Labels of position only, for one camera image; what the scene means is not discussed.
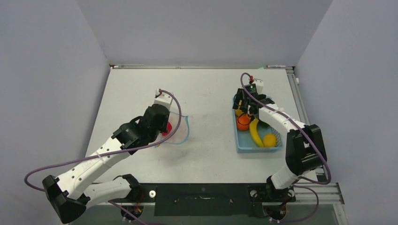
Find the yellow lemon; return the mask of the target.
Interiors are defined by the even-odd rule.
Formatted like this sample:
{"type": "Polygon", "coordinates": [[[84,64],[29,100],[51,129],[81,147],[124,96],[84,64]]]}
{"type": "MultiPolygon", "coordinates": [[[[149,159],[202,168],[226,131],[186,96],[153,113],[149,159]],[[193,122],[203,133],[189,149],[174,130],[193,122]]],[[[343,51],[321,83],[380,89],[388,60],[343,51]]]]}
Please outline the yellow lemon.
{"type": "Polygon", "coordinates": [[[235,116],[236,116],[236,117],[240,117],[242,114],[244,114],[244,111],[242,111],[242,110],[240,109],[240,107],[239,107],[239,108],[237,108],[237,109],[234,110],[234,113],[235,113],[235,116]]]}

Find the red apple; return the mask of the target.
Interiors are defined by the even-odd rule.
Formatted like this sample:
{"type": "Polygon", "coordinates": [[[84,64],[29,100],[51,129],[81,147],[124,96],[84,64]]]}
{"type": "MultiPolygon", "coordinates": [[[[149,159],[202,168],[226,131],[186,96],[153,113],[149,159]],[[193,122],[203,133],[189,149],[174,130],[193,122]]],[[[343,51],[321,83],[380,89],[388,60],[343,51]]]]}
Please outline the red apple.
{"type": "Polygon", "coordinates": [[[162,132],[162,136],[167,136],[172,131],[172,125],[170,122],[167,123],[166,132],[162,132]]]}

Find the clear zip top bag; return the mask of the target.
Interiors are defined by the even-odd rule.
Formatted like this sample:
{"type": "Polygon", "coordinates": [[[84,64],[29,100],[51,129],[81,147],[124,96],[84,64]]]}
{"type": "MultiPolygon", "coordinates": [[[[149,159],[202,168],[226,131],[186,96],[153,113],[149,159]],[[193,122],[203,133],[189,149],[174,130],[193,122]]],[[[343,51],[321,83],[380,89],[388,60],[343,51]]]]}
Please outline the clear zip top bag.
{"type": "Polygon", "coordinates": [[[187,141],[189,135],[190,135],[190,125],[189,125],[189,120],[188,116],[182,115],[181,116],[181,121],[180,121],[180,126],[178,129],[176,129],[176,126],[178,124],[179,120],[179,114],[177,112],[171,112],[169,115],[168,122],[171,123],[172,125],[172,131],[167,135],[167,136],[162,136],[162,133],[159,134],[159,136],[156,139],[156,142],[159,142],[167,137],[170,136],[170,134],[176,130],[173,136],[171,136],[168,140],[163,142],[163,144],[174,144],[174,145],[179,145],[183,144],[185,141],[187,141]]]}

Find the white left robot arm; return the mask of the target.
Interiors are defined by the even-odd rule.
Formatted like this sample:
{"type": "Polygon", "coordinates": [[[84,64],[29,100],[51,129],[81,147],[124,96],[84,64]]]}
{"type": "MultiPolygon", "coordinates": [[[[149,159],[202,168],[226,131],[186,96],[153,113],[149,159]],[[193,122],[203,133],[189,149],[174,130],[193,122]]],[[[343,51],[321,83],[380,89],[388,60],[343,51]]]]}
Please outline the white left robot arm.
{"type": "Polygon", "coordinates": [[[167,130],[171,104],[154,103],[142,116],[122,124],[91,156],[71,170],[49,175],[42,181],[46,196],[63,224],[79,218],[86,209],[113,199],[129,202],[140,196],[140,183],[131,175],[94,184],[94,181],[118,162],[135,153],[136,147],[154,142],[167,130]]]}

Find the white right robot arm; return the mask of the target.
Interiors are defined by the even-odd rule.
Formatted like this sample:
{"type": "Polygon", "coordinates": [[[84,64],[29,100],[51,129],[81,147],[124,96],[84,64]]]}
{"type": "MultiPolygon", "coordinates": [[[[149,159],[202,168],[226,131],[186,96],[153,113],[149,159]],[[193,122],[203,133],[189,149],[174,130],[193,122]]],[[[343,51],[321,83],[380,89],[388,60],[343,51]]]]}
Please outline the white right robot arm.
{"type": "Polygon", "coordinates": [[[285,148],[282,167],[266,181],[265,194],[276,201],[287,194],[304,174],[327,164],[327,155],[321,129],[292,118],[264,94],[259,94],[257,84],[239,88],[233,97],[234,110],[241,110],[252,122],[268,124],[281,135],[285,148]]]}

